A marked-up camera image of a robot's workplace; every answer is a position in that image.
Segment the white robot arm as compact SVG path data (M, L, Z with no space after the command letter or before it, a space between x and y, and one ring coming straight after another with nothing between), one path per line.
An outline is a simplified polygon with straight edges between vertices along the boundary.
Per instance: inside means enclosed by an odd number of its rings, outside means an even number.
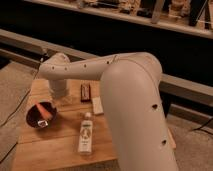
M39 67L61 96L68 79L98 80L121 171L179 171L159 93L162 67L147 52L72 62L57 53Z

